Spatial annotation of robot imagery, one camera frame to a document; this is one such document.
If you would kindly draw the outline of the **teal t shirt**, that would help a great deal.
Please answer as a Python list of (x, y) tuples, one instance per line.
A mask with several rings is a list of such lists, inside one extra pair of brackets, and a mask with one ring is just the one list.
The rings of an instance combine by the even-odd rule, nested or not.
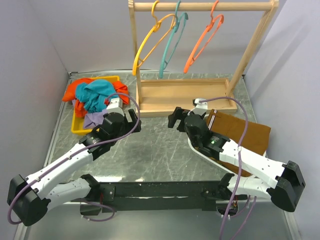
[(84, 103), (84, 109), (88, 113), (98, 113), (107, 108), (105, 99), (115, 93), (116, 90), (112, 83), (104, 79), (97, 79), (91, 83), (79, 84), (75, 90), (75, 97)]

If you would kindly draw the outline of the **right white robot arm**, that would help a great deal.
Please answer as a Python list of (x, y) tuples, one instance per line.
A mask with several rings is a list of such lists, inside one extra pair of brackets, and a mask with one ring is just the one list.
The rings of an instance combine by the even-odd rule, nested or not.
[(209, 130), (204, 112), (193, 113), (176, 107), (168, 116), (168, 127), (180, 121), (177, 130), (185, 132), (190, 147), (202, 158), (225, 169), (226, 164), (249, 173), (238, 177), (227, 173), (221, 180), (219, 195), (228, 200), (236, 195), (270, 199), (278, 208), (294, 212), (306, 187), (299, 165), (283, 163), (248, 150), (219, 133)]

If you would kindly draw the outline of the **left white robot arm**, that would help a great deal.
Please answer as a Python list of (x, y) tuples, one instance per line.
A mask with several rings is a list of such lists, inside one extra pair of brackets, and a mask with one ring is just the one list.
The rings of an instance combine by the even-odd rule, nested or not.
[(105, 114), (102, 124), (84, 135), (56, 161), (28, 177), (20, 174), (13, 177), (7, 195), (8, 222), (27, 227), (37, 223), (54, 203), (53, 190), (65, 177), (107, 153), (117, 141), (140, 132), (140, 111), (129, 109), (128, 113), (131, 121), (118, 112)]

